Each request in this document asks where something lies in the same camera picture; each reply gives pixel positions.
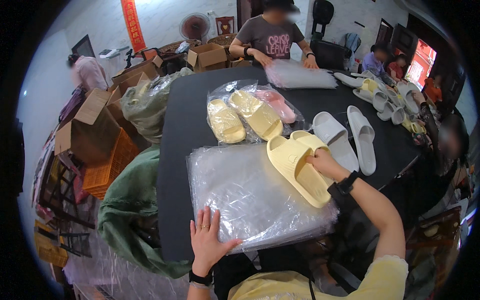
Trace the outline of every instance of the orange plastic crate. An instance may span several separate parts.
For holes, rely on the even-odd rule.
[[[105,164],[86,167],[83,189],[103,200],[108,187],[139,153],[137,146],[125,130],[121,128],[120,135],[110,155],[110,161]]]

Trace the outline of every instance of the hand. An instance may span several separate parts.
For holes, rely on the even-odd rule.
[[[304,61],[303,66],[309,69],[319,69],[314,55],[309,55]]]
[[[339,165],[334,158],[323,149],[317,149],[317,151],[315,151],[315,157],[308,156],[306,161],[312,164],[320,173],[337,181],[342,181],[350,176],[350,171]]]
[[[263,67],[266,67],[272,63],[272,58],[270,56],[263,54],[261,51],[253,48],[250,51],[253,57],[255,58],[255,60],[261,63]]]
[[[200,209],[197,215],[197,227],[195,222],[190,221],[190,238],[192,239],[193,260],[192,271],[195,275],[205,277],[210,269],[222,258],[228,251],[242,243],[242,240],[236,239],[226,243],[218,241],[218,226],[220,223],[220,212],[218,210],[213,214],[213,221],[210,225],[210,208]]]

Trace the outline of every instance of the wristwatch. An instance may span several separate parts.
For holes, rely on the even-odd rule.
[[[212,282],[213,282],[212,272],[210,271],[208,275],[205,277],[200,277],[195,275],[193,271],[190,270],[190,272],[188,273],[188,282],[192,282],[192,281],[209,287],[212,285]]]
[[[337,188],[340,194],[348,195],[353,190],[353,182],[359,177],[357,171],[353,171],[348,178],[343,179],[341,182],[337,183]]]

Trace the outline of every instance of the standing fan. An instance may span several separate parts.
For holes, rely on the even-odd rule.
[[[192,13],[180,23],[180,34],[185,39],[202,40],[210,29],[210,20],[202,13]]]

